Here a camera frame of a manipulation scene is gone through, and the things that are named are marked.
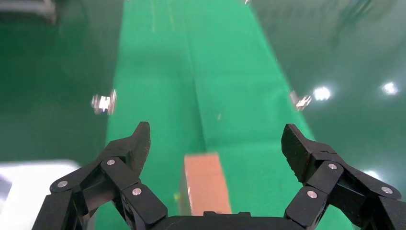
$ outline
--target green floor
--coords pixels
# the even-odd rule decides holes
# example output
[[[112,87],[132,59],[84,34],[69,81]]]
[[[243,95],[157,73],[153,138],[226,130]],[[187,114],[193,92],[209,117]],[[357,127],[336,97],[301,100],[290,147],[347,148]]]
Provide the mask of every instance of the green floor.
[[[129,0],[107,140],[151,125],[143,183],[177,214],[185,154],[217,151],[233,212],[282,216],[299,190],[282,155],[286,123],[312,134],[288,99],[289,85],[249,6],[236,0]],[[112,205],[97,229],[126,229]],[[351,229],[330,207],[318,229]]]

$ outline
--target brown box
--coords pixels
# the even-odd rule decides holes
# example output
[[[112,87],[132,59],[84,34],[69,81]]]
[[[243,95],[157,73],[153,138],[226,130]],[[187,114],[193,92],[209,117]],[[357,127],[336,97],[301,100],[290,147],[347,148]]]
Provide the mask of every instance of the brown box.
[[[180,214],[231,213],[226,179],[217,153],[188,155],[180,182]]]

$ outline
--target silver bolt head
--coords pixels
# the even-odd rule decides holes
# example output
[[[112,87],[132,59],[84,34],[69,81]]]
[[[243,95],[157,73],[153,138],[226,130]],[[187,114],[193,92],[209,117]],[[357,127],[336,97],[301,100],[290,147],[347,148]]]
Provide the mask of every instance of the silver bolt head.
[[[313,192],[313,191],[307,191],[307,195],[310,198],[316,199],[317,198],[317,193]]]
[[[67,184],[68,184],[67,181],[61,181],[61,182],[58,183],[58,188],[63,188],[63,187],[65,187]]]
[[[133,190],[133,195],[138,196],[138,195],[141,194],[141,192],[142,192],[142,190],[141,190],[140,188],[135,188],[135,189]]]
[[[337,169],[337,166],[335,164],[328,164],[328,167],[331,169]]]
[[[115,163],[115,160],[109,160],[107,161],[107,165],[113,165]]]
[[[392,194],[393,193],[392,189],[390,189],[388,187],[382,187],[381,189],[382,189],[382,191],[386,192],[387,194]]]

